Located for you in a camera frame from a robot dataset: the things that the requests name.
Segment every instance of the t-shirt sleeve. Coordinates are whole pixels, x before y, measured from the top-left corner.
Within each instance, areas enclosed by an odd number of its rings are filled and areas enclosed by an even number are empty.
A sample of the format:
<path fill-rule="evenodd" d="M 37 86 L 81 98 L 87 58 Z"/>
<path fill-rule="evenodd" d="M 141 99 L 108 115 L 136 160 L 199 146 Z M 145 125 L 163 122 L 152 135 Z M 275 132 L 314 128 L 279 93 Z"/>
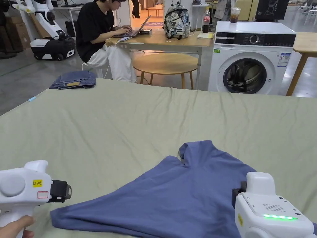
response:
<path fill-rule="evenodd" d="M 87 9 L 84 9 L 84 11 L 80 12 L 77 22 L 78 26 L 81 29 L 84 42 L 89 42 L 97 39 L 98 36 L 101 34 L 99 27 L 96 26 L 92 15 L 89 11 L 87 11 Z"/>

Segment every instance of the patterned backpack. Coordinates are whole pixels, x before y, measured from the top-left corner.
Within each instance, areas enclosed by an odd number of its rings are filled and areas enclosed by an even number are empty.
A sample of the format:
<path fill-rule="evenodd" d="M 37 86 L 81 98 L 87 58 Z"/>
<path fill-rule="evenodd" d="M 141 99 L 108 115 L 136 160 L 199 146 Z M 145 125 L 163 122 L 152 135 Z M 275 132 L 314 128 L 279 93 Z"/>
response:
<path fill-rule="evenodd" d="M 177 1 L 176 5 L 172 5 L 167 10 L 164 18 L 164 31 L 166 37 L 181 39 L 187 38 L 191 30 L 191 24 L 188 22 L 188 10 Z"/>

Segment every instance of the human hand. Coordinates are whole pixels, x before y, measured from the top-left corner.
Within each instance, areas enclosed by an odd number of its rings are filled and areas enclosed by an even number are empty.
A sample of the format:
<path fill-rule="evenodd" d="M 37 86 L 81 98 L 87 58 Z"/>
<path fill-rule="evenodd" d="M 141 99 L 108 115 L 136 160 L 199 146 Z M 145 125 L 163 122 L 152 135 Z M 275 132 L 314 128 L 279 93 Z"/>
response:
<path fill-rule="evenodd" d="M 10 222 L 8 225 L 0 228 L 0 238 L 16 238 L 19 232 L 25 227 L 32 225 L 35 222 L 31 216 L 23 216 L 19 220 Z M 24 231 L 23 238 L 33 238 L 33 231 Z"/>
<path fill-rule="evenodd" d="M 120 28 L 123 28 L 123 29 L 128 29 L 129 31 L 132 30 L 132 27 L 129 26 L 129 25 L 124 25 L 124 26 L 121 26 Z"/>
<path fill-rule="evenodd" d="M 114 31 L 114 35 L 121 35 L 121 34 L 125 34 L 125 33 L 129 33 L 129 30 L 125 29 L 125 28 L 120 28 L 120 29 Z"/>

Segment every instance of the iced drink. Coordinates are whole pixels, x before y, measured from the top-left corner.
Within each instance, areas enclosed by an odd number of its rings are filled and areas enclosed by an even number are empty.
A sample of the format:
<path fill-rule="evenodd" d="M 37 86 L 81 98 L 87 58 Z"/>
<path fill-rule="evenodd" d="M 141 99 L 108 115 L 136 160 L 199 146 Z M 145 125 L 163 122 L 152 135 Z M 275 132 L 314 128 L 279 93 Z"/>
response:
<path fill-rule="evenodd" d="M 231 11 L 230 11 L 230 22 L 231 23 L 237 23 L 240 11 L 241 11 L 241 8 L 239 8 L 239 7 L 231 8 Z"/>

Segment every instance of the green led light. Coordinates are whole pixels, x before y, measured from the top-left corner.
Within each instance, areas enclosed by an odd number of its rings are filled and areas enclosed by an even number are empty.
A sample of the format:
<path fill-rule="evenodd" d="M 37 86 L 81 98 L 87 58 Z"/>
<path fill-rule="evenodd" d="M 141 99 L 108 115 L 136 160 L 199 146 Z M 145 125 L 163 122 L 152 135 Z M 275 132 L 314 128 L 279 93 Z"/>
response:
<path fill-rule="evenodd" d="M 277 215 L 268 215 L 268 214 L 264 214 L 263 216 L 267 218 L 278 219 L 278 220 L 298 220 L 297 217 L 291 217 L 291 216 L 277 216 Z"/>

